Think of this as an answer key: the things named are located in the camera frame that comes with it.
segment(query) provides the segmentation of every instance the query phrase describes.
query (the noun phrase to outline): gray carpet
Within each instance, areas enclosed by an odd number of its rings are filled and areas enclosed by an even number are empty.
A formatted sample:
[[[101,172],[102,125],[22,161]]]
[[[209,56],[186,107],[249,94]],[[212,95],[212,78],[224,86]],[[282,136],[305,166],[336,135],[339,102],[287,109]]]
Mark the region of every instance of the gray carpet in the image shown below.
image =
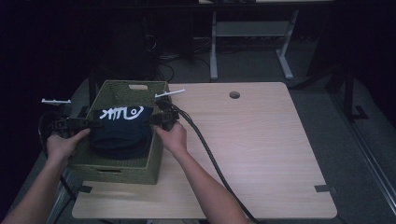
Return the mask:
[[[281,81],[288,86],[305,80],[307,67],[312,57],[315,43],[292,43],[287,58],[295,75],[294,80],[286,80],[276,59],[274,47],[248,49],[235,54],[218,55],[218,82]],[[208,53],[197,57],[208,62]],[[208,82],[209,68],[200,60],[194,63],[176,60],[168,63],[175,70],[171,83]],[[165,78],[171,70],[162,66]],[[338,216],[348,224],[354,223],[396,223],[381,190],[367,168],[357,141],[350,132],[332,96],[324,90],[326,78],[304,91],[291,91],[291,98],[297,108],[306,134],[317,157],[318,164],[327,184],[336,189],[332,195]],[[396,132],[371,100],[367,90],[356,83],[354,103],[361,105],[370,119],[357,120],[367,144],[373,149],[381,167],[389,180],[396,185]],[[19,197],[27,190],[42,165],[37,161],[33,172],[22,188]],[[79,180],[73,179],[73,185]],[[58,210],[63,202],[57,204]],[[71,217],[73,204],[69,204],[58,223],[100,223],[94,220],[77,220]],[[268,220],[268,223],[343,223],[340,218],[330,220]],[[123,220],[120,223],[144,223],[144,221]]]

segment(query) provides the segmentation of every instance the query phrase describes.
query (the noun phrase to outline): white metal frame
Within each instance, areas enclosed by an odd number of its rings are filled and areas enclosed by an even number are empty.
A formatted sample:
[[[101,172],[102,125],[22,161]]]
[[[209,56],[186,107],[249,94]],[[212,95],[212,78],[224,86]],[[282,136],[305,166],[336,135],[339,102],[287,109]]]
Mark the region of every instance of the white metal frame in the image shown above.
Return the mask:
[[[276,50],[283,73],[286,79],[293,79],[286,51],[289,46],[294,24],[299,10],[294,10],[289,21],[217,21],[216,11],[212,19],[212,46],[210,51],[210,79],[216,80],[218,75],[218,63],[216,57],[216,38],[218,36],[284,36],[285,41],[280,49]]]

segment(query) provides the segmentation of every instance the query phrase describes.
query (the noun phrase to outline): forearm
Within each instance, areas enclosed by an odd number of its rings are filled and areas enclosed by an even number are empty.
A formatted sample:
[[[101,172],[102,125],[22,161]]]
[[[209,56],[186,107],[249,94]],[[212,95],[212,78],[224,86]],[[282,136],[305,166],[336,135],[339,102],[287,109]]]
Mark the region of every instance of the forearm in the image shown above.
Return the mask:
[[[64,168],[47,161],[32,187],[2,223],[46,223]]]
[[[189,154],[176,155],[210,223],[248,223],[235,198]]]

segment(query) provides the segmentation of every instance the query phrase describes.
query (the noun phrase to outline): person's left arm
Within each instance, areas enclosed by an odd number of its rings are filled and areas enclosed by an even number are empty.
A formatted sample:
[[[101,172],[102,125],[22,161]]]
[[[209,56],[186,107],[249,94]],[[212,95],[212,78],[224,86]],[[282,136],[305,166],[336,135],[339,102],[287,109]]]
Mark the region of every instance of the person's left arm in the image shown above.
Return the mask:
[[[6,223],[46,223],[54,203],[59,179],[69,158],[76,152],[76,144],[89,134],[82,130],[71,138],[53,134],[47,141],[48,159],[33,185],[21,202],[3,220]]]

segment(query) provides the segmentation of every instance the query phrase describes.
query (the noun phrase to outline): basket handle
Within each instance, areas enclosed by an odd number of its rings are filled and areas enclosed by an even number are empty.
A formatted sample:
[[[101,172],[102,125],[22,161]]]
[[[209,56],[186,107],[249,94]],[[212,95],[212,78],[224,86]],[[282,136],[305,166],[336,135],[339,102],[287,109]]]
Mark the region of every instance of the basket handle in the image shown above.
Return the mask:
[[[129,89],[133,90],[133,91],[148,91],[149,90],[149,86],[148,85],[144,85],[144,84],[131,84],[128,85]]]
[[[96,170],[99,175],[120,175],[121,170]]]

